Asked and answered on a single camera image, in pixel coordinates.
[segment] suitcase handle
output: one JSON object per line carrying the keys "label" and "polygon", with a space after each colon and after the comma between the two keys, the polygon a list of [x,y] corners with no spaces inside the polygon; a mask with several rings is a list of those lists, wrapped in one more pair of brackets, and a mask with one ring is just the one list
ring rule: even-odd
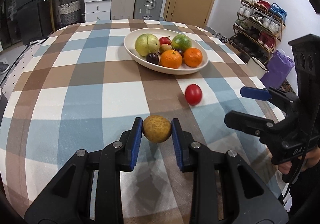
{"label": "suitcase handle", "polygon": [[153,9],[156,6],[156,0],[152,0],[152,7],[150,7],[149,9]]}

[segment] plaid tablecloth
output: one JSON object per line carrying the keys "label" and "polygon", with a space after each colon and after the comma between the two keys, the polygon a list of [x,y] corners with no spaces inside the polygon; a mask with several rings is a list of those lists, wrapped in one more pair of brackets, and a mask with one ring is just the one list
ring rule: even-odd
{"label": "plaid tablecloth", "polygon": [[[206,49],[211,62],[186,76],[140,66],[123,46],[124,37],[140,28],[184,33]],[[195,107],[190,107],[183,95],[192,83],[203,92]],[[136,116],[144,119],[150,114],[169,120],[177,117],[183,130],[211,150],[238,151],[279,196],[284,185],[266,147],[257,137],[227,128],[223,120],[230,110],[275,122],[283,119],[283,114],[269,103],[242,98],[242,86],[263,88],[230,49],[195,26],[113,20],[58,30],[25,67],[4,112],[0,171],[7,198],[24,215],[78,149],[103,149],[131,129]],[[121,173],[125,222],[188,223],[192,182],[192,174],[180,173],[176,165],[171,139],[152,144],[143,138],[133,173]]]}

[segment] fruit bowl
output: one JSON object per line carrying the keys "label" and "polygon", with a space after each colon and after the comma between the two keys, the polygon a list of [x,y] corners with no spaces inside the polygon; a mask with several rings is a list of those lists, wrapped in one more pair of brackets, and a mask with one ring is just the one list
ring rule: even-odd
{"label": "fruit bowl", "polygon": [[161,28],[142,28],[129,33],[124,38],[124,47],[126,48],[128,54],[132,57],[132,59],[144,67],[147,67],[157,72],[166,73],[166,74],[184,75],[184,74],[191,74],[191,73],[200,71],[208,63],[208,56],[205,49],[199,43],[197,43],[195,40],[192,40],[192,39],[191,39],[192,47],[198,48],[202,52],[202,56],[203,56],[202,62],[198,67],[194,67],[194,68],[189,67],[185,63],[183,63],[178,69],[173,69],[173,68],[167,68],[167,67],[163,67],[160,65],[147,62],[146,58],[139,55],[136,49],[134,48],[137,38],[142,34],[153,34],[158,39],[161,37],[170,36],[170,38],[172,39],[176,35],[178,35],[178,33],[171,30],[167,30],[167,29],[161,29]]}

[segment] tangerine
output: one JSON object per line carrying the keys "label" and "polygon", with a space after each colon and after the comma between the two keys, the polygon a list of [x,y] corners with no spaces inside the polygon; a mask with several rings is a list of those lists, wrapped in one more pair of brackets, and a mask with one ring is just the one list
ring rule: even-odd
{"label": "tangerine", "polygon": [[182,56],[177,51],[167,50],[161,54],[160,63],[163,67],[178,69],[182,65]]}
{"label": "tangerine", "polygon": [[197,67],[202,62],[202,53],[197,48],[189,48],[183,53],[184,62],[190,67]]}

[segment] white bucket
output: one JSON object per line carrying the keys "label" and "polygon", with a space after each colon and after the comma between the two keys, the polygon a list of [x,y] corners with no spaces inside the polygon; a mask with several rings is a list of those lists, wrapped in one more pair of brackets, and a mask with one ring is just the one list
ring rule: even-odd
{"label": "white bucket", "polygon": [[268,69],[256,58],[251,57],[247,63],[249,69],[254,73],[259,80],[264,76],[265,73],[269,72]]}

